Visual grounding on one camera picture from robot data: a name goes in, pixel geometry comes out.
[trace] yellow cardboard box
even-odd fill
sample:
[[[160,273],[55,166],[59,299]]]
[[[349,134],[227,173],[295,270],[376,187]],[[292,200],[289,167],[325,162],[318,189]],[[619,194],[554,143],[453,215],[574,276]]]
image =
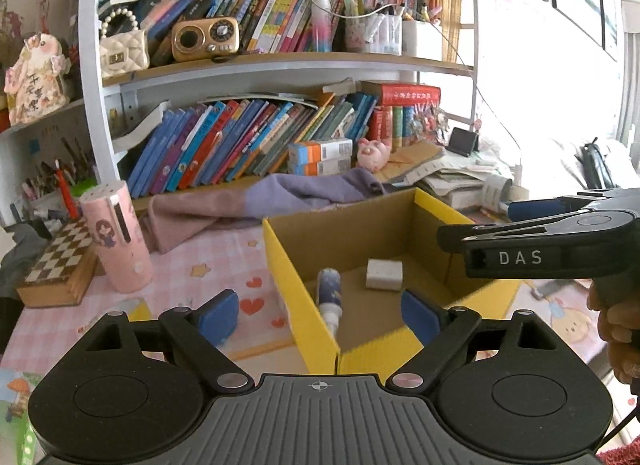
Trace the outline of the yellow cardboard box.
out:
[[[309,373],[378,373],[384,383],[422,349],[402,322],[400,294],[365,288],[370,257],[402,261],[404,288],[442,306],[504,316],[519,281],[468,279],[462,255],[446,254],[436,242],[438,226],[452,223],[471,222],[418,189],[263,222],[269,269]],[[336,339],[314,302],[318,271],[327,267],[342,276]]]

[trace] pink pencil holder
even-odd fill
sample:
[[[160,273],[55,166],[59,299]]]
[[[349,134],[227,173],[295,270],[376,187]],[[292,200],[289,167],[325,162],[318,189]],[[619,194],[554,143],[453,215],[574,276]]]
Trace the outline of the pink pencil holder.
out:
[[[131,293],[148,285],[154,269],[126,182],[89,189],[80,197],[80,206],[100,262],[116,290]]]

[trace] pink pig plush toy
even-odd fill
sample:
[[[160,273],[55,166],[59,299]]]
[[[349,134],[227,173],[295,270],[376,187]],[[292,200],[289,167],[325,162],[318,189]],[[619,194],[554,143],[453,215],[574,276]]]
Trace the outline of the pink pig plush toy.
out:
[[[361,138],[358,141],[358,166],[370,172],[377,172],[385,167],[391,155],[391,146],[388,141],[369,141]]]

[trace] chess board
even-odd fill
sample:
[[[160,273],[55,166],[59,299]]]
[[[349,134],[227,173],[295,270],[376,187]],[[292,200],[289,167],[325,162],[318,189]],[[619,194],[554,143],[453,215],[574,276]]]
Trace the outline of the chess board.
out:
[[[67,224],[53,239],[24,280],[26,285],[43,285],[70,277],[80,264],[92,239],[84,220]]]
[[[83,219],[58,232],[17,288],[30,307],[79,304],[94,276],[96,255]]]

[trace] pig figurine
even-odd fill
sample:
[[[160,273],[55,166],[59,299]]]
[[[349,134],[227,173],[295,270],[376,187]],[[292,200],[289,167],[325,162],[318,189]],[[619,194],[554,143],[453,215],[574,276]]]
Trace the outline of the pig figurine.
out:
[[[358,166],[370,172],[378,172],[385,167],[391,155],[391,146],[380,140],[367,140],[361,138],[358,141]]]
[[[6,71],[11,124],[28,124],[68,104],[62,75],[69,67],[54,36],[36,34],[27,39],[18,62]]]

